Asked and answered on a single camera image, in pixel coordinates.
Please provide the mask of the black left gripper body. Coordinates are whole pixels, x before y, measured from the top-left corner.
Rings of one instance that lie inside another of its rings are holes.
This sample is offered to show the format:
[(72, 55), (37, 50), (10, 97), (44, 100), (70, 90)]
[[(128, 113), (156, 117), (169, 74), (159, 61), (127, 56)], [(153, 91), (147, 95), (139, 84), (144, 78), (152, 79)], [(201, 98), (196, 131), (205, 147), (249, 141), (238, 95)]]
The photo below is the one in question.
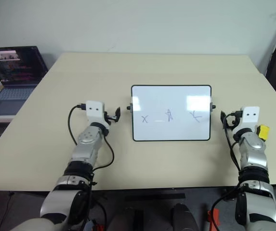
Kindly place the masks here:
[(106, 111), (104, 111), (104, 119), (106, 123), (111, 123), (111, 121), (117, 122), (117, 116), (108, 115)]

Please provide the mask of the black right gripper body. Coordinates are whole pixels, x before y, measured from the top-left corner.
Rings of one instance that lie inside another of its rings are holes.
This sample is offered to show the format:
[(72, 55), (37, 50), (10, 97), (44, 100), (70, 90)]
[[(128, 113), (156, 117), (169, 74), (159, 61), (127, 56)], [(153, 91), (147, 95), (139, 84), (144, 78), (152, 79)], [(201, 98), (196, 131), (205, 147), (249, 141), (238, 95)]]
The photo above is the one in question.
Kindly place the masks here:
[[(229, 114), (227, 114), (225, 116), (225, 128), (236, 128), (239, 123), (240, 123), (240, 119), (243, 115), (243, 111), (239, 110), (239, 111), (235, 111), (235, 112), (231, 112)], [(228, 124), (228, 118), (229, 117), (233, 117), (234, 119), (232, 120), (232, 125)]]

